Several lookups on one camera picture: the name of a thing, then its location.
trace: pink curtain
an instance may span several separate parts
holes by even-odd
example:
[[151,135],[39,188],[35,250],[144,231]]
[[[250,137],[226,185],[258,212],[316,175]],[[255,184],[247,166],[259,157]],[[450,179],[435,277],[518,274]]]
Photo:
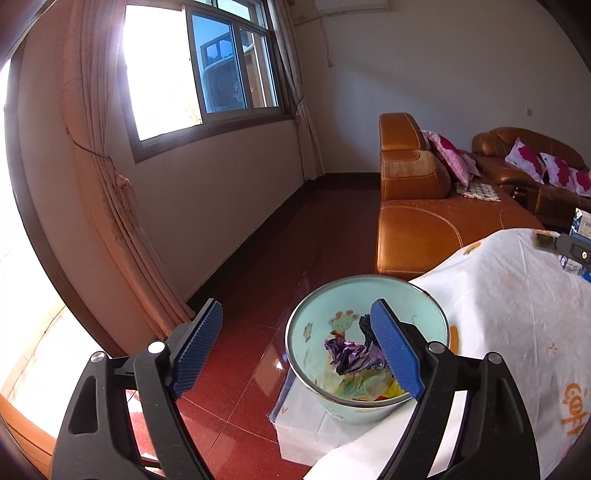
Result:
[[125,0],[74,0],[63,56],[61,106],[72,138],[80,200],[96,234],[159,338],[194,312],[164,281],[136,215],[133,189],[105,151]]
[[287,83],[295,102],[295,122],[300,142],[301,165],[304,178],[314,180],[324,175],[322,155],[308,104],[301,84],[300,61],[297,57],[296,38],[289,6],[285,0],[269,0],[273,29],[279,45],[281,61],[285,68]]

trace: blue gripper pad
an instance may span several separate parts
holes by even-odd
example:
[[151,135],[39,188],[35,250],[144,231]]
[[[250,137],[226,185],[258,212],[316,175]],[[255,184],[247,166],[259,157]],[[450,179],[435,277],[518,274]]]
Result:
[[193,328],[193,331],[190,332],[188,338],[181,342],[178,352],[174,356],[173,371],[168,388],[175,400],[194,387],[197,376],[222,329],[222,317],[222,304],[218,301],[210,301],[197,314],[194,320],[194,322],[198,322],[196,327],[190,323],[177,327],[177,329]]
[[381,301],[372,304],[369,321],[390,369],[400,386],[413,398],[418,399],[425,390],[420,375],[419,359],[396,320]]

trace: bowl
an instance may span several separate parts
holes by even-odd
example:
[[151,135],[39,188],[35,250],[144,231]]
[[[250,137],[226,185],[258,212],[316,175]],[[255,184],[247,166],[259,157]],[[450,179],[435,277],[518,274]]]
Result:
[[350,424],[382,420],[411,398],[405,393],[379,401],[348,400],[319,386],[329,361],[324,341],[337,334],[363,343],[358,320],[377,299],[385,299],[400,321],[414,324],[427,342],[449,346],[449,326],[437,302],[415,285],[381,275],[343,278],[314,290],[295,308],[285,331],[285,351],[296,376],[332,417]]

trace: crumpled cloth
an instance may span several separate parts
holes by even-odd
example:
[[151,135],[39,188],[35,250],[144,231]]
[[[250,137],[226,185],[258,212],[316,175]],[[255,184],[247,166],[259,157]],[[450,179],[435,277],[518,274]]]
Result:
[[344,338],[331,338],[324,342],[333,360],[330,363],[339,375],[354,374],[365,369],[385,368],[388,365],[382,349],[375,343],[369,348]]
[[[457,329],[459,355],[499,352],[524,400],[541,477],[558,465],[591,411],[591,283],[535,250],[531,230],[513,229],[457,251],[412,283],[426,290]],[[431,474],[447,468],[459,431],[456,394]],[[404,431],[413,404],[322,457],[306,480],[374,480]]]

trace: checkered cloth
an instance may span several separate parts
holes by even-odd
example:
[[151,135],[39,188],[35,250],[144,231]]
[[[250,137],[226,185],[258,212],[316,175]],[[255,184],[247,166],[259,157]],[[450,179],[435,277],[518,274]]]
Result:
[[471,181],[467,187],[461,183],[456,183],[456,192],[469,199],[486,200],[487,202],[501,201],[493,186],[487,183]]

